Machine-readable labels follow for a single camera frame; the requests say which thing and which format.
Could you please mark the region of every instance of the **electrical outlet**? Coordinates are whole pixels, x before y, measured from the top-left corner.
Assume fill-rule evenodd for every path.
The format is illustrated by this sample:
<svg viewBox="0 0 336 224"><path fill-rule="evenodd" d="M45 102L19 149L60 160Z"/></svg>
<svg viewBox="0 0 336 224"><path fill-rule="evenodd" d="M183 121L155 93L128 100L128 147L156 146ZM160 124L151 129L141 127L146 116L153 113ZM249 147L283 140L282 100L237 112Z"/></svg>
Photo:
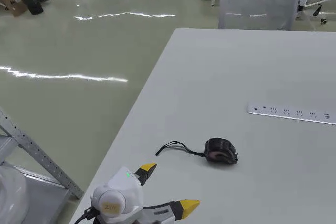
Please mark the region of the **electrical outlet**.
<svg viewBox="0 0 336 224"><path fill-rule="evenodd" d="M278 109L276 107L271 107L271 113L276 114Z"/></svg>
<svg viewBox="0 0 336 224"><path fill-rule="evenodd" d="M247 106L247 113L336 125L336 117L330 111L318 112L316 110L304 110L291 106L250 103Z"/></svg>
<svg viewBox="0 0 336 224"><path fill-rule="evenodd" d="M296 116L303 116L302 110L297 110L296 111Z"/></svg>
<svg viewBox="0 0 336 224"><path fill-rule="evenodd" d="M317 117L316 112L310 112L309 116L310 116L310 118L316 118Z"/></svg>

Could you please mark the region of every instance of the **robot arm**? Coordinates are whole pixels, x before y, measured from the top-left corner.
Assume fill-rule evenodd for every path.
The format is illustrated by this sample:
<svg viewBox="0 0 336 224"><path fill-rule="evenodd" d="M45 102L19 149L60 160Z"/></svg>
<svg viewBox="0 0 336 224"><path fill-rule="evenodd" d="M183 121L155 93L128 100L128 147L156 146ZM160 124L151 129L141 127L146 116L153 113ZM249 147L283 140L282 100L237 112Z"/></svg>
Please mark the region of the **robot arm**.
<svg viewBox="0 0 336 224"><path fill-rule="evenodd" d="M107 184L97 187L90 208L90 218L97 216L94 224L173 224L186 218L199 205L199 200L143 206L142 186L155 168L156 164L147 164L132 173L122 167Z"/></svg>

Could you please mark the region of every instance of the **gray epoxy floor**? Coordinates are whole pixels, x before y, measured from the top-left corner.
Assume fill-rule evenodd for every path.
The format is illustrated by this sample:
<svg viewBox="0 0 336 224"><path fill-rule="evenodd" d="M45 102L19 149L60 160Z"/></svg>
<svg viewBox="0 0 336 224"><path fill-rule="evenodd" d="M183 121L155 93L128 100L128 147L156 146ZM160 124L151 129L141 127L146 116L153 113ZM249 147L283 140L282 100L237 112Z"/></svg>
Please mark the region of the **gray epoxy floor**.
<svg viewBox="0 0 336 224"><path fill-rule="evenodd" d="M335 13L335 1L325 11ZM51 0L0 9L0 106L86 189L175 28L216 28L210 0ZM317 30L336 31L336 22ZM309 30L302 21L296 30ZM41 172L18 150L9 159ZM68 223L76 201L58 223Z"/></svg>

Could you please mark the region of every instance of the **black cord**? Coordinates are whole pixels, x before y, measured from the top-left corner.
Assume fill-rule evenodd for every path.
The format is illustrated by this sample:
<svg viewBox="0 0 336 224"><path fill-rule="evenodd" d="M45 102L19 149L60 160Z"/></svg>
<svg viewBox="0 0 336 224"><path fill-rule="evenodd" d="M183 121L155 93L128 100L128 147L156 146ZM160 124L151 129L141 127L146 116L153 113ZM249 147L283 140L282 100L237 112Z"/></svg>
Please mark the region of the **black cord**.
<svg viewBox="0 0 336 224"><path fill-rule="evenodd" d="M97 217L94 219L93 224L100 224L100 221L98 220Z"/></svg>
<svg viewBox="0 0 336 224"><path fill-rule="evenodd" d="M82 220L85 220L85 217L81 216L81 217L75 222L75 224L80 223Z"/></svg>
<svg viewBox="0 0 336 224"><path fill-rule="evenodd" d="M197 155L197 156L201 156L201 157L204 157L204 153L203 152L194 152L192 151L191 149L189 149L185 144L181 143L181 142L178 142L178 141L171 141L165 145L163 145L156 153L155 155L158 156L165 148L171 146L171 145L174 145L174 144L181 144L185 150L190 153L190 154L193 154L193 155Z"/></svg>
<svg viewBox="0 0 336 224"><path fill-rule="evenodd" d="M84 214L74 224L78 224L85 219L91 220L98 215L100 215L100 212L96 208L90 207L84 211Z"/></svg>

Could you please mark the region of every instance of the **black trash can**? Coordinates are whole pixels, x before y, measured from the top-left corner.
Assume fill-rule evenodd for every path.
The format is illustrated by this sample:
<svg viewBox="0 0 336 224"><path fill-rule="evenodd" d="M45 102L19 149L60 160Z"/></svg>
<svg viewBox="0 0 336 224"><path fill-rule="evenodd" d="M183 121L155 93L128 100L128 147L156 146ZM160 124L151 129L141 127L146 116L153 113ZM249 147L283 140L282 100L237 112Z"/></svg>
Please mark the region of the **black trash can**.
<svg viewBox="0 0 336 224"><path fill-rule="evenodd" d="M31 14L37 15L43 12L40 0L23 0Z"/></svg>

